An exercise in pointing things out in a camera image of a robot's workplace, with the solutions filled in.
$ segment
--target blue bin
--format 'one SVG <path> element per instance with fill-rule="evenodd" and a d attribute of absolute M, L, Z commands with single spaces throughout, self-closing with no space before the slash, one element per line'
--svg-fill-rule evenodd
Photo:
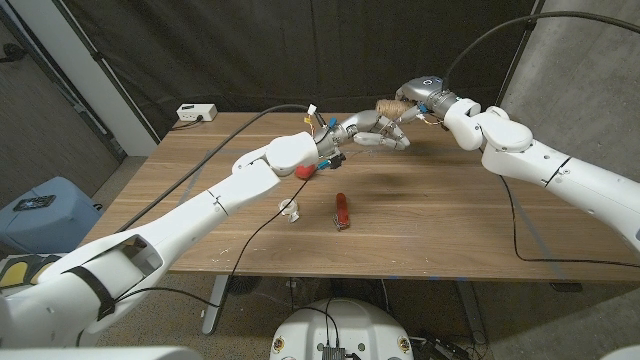
<path fill-rule="evenodd" d="M 15 211 L 22 199 L 55 195 L 47 207 Z M 102 213 L 71 181 L 55 177 L 0 210 L 0 241 L 27 254 L 73 251 Z"/>

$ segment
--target robot finger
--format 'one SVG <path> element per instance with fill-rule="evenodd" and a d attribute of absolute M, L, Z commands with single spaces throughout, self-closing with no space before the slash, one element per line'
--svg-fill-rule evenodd
<path fill-rule="evenodd" d="M 409 139 L 404 135 L 399 139 L 391 139 L 382 136 L 382 134 L 359 133 L 354 135 L 353 141 L 364 146 L 384 145 L 396 150 L 404 150 L 409 146 Z"/>

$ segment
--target white power strip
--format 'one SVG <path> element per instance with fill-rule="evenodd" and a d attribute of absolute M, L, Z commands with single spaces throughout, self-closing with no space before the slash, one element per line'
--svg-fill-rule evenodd
<path fill-rule="evenodd" d="M 176 110 L 181 121 L 196 121 L 202 116 L 202 121 L 211 121 L 218 115 L 214 104 L 182 104 Z"/>

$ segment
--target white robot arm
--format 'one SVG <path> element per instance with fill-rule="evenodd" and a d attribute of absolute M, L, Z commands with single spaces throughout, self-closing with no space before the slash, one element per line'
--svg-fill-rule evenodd
<path fill-rule="evenodd" d="M 398 89 L 396 99 L 416 103 L 397 123 L 413 120 L 415 109 L 423 109 L 441 119 L 465 150 L 486 140 L 487 170 L 544 187 L 616 230 L 640 257 L 640 184 L 534 140 L 529 128 L 499 107 L 480 112 L 479 104 L 443 89 L 440 78 L 413 79 Z"/>
<path fill-rule="evenodd" d="M 337 168 L 344 160 L 339 144 L 352 141 L 356 133 L 391 125 L 364 113 L 322 129 L 315 139 L 304 132 L 274 139 L 242 156 L 231 176 L 159 219 L 86 244 L 49 267 L 38 285 L 0 297 L 0 347 L 73 346 L 81 331 L 104 330 L 146 293 L 116 302 L 118 298 L 153 287 L 189 247 L 243 206 L 265 197 L 280 177 L 319 158 L 324 159 L 319 168 Z M 392 138 L 380 136 L 378 141 L 408 145 L 400 129 L 393 129 Z"/>

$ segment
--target dark backdrop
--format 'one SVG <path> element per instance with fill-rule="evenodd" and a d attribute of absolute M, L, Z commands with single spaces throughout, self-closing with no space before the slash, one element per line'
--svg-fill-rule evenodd
<path fill-rule="evenodd" d="M 182 103 L 261 111 L 313 102 L 371 109 L 405 81 L 442 75 L 491 27 L 534 0 L 64 0 L 160 136 Z M 523 27 L 474 50 L 451 87 L 491 105 Z"/>

